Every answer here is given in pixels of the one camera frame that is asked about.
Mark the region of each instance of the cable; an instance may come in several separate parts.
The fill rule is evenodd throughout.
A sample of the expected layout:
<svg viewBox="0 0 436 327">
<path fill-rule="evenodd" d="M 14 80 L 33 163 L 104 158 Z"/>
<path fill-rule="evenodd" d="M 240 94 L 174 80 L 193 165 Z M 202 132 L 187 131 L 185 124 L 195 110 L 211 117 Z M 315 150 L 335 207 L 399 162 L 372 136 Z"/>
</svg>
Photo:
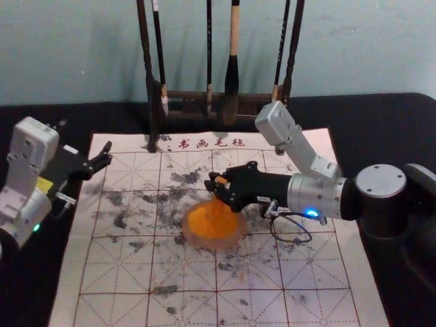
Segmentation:
<svg viewBox="0 0 436 327">
<path fill-rule="evenodd" d="M 297 221 L 293 220 L 291 217 L 286 217 L 286 216 L 300 216 L 300 217 L 304 217 L 304 218 L 308 218 L 306 215 L 302 214 L 302 213 L 281 213 L 280 215 L 278 215 L 277 217 L 271 219 L 270 222 L 270 233 L 272 235 L 272 237 L 274 237 L 276 240 L 279 240 L 281 242 L 285 242 L 285 243 L 293 243 L 293 244 L 301 244 L 301 243 L 308 243 L 312 240 L 312 235 L 311 233 L 300 223 L 298 223 Z M 303 232 L 309 237 L 306 240 L 300 240 L 299 238 L 295 238 L 294 240 L 285 240 L 283 238 L 280 238 L 279 236 L 277 236 L 277 233 L 275 232 L 274 229 L 274 220 L 277 219 L 278 217 L 282 217 L 292 223 L 294 223 L 295 225 L 297 225 L 301 230 L 303 230 Z"/>
</svg>

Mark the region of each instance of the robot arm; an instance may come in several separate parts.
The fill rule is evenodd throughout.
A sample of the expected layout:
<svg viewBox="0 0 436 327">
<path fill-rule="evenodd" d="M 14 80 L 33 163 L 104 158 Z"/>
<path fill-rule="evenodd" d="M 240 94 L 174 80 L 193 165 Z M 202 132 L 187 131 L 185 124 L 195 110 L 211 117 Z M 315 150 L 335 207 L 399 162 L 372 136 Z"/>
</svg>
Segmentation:
<svg viewBox="0 0 436 327">
<path fill-rule="evenodd" d="M 71 179 L 89 180 L 112 160 L 112 143 L 87 160 L 68 145 L 58 146 L 57 130 L 31 117 L 14 128 L 6 184 L 0 191 L 0 262 L 27 242 L 57 198 L 65 201 L 65 208 L 76 203 L 62 193 Z"/>
<path fill-rule="evenodd" d="M 206 188 L 233 211 L 250 203 L 264 206 L 264 217 L 273 221 L 279 207 L 326 223 L 333 219 L 358 220 L 374 238 L 403 241 L 403 255 L 411 269 L 436 291 L 436 175 L 410 164 L 366 167 L 355 178 L 341 176 L 335 163 L 316 154 L 281 102 L 265 106 L 256 127 L 272 146 L 283 149 L 301 173 L 267 174 L 257 163 L 227 169 L 227 185 L 209 174 Z"/>
</svg>

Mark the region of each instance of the wall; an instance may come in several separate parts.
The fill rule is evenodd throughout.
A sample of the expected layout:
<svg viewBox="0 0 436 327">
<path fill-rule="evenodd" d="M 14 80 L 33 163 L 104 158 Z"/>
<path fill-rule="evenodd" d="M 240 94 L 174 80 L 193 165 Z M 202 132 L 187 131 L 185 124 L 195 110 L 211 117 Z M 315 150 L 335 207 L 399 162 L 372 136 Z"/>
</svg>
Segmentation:
<svg viewBox="0 0 436 327">
<path fill-rule="evenodd" d="M 151 4 L 145 0 L 159 76 Z M 161 0 L 170 89 L 206 88 L 206 2 Z M 241 0 L 240 91 L 270 92 L 284 0 Z M 288 25 L 288 49 L 295 1 Z M 213 1 L 222 91 L 230 0 Z M 293 95 L 415 91 L 436 97 L 436 1 L 308 0 Z M 282 65 L 284 77 L 285 54 Z M 0 104 L 146 99 L 134 0 L 0 0 Z"/>
</svg>

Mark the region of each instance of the blue led light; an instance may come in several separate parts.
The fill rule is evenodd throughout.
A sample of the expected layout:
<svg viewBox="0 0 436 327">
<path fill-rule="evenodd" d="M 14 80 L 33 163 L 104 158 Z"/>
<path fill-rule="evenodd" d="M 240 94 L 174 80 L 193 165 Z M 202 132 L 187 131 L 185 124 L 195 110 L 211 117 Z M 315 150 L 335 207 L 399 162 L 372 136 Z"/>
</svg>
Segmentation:
<svg viewBox="0 0 436 327">
<path fill-rule="evenodd" d="M 318 216 L 320 215 L 320 213 L 317 210 L 312 208 L 306 209 L 305 214 L 313 218 L 318 218 Z"/>
</svg>

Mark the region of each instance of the black table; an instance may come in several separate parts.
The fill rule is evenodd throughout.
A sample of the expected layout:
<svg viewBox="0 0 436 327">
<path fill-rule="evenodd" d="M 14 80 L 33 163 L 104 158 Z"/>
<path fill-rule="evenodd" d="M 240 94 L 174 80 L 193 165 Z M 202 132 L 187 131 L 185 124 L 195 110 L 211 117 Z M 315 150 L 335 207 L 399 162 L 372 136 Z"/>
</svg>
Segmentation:
<svg viewBox="0 0 436 327">
<path fill-rule="evenodd" d="M 436 101 L 417 93 L 299 97 L 290 103 L 303 129 L 329 127 L 337 159 L 346 176 L 365 166 L 422 164 L 436 171 Z M 146 104 L 100 103 L 0 107 L 0 185 L 7 171 L 12 127 L 25 116 L 45 123 L 67 117 L 61 141 L 87 154 L 92 133 L 147 133 Z M 214 130 L 211 123 L 170 121 L 167 133 Z M 255 131 L 240 122 L 227 131 Z M 69 186 L 77 196 L 80 183 Z M 20 255 L 0 272 L 0 326 L 46 326 L 71 228 L 73 212 L 46 220 Z M 388 319 L 393 326 L 434 326 L 436 296 L 406 267 L 399 244 L 362 235 Z"/>
</svg>

